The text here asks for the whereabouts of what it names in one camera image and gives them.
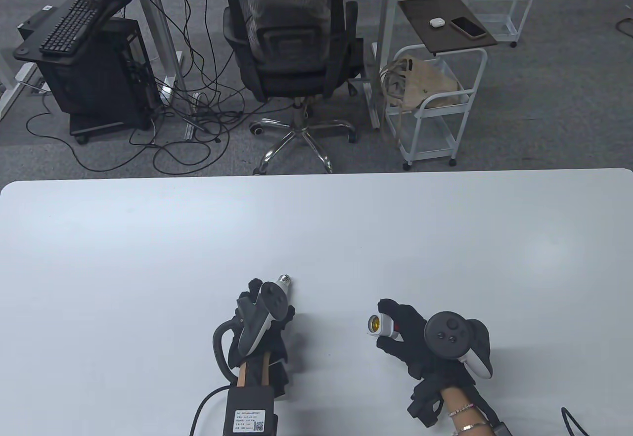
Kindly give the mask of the person's left hand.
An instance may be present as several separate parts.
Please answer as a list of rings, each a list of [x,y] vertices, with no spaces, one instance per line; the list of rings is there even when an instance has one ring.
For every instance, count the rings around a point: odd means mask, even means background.
[[[226,322],[233,333],[228,355],[224,356],[223,350],[217,355],[218,361],[224,361],[224,375],[233,383],[238,379],[233,373],[234,368],[248,363],[259,364],[259,359],[267,355],[268,385],[275,398],[285,395],[285,386],[289,383],[285,370],[288,352],[282,332],[296,312],[289,303],[290,284],[288,275],[282,275],[276,281],[251,280],[236,301],[233,318]]]

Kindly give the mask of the person's right hand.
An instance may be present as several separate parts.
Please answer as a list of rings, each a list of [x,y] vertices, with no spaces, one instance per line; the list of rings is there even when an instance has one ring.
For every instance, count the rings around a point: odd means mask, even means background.
[[[378,301],[377,309],[393,319],[403,339],[378,337],[377,348],[405,363],[410,376],[417,380],[435,379],[439,390],[475,386],[475,380],[464,364],[441,359],[429,349],[424,339],[427,321],[411,305],[382,299]]]

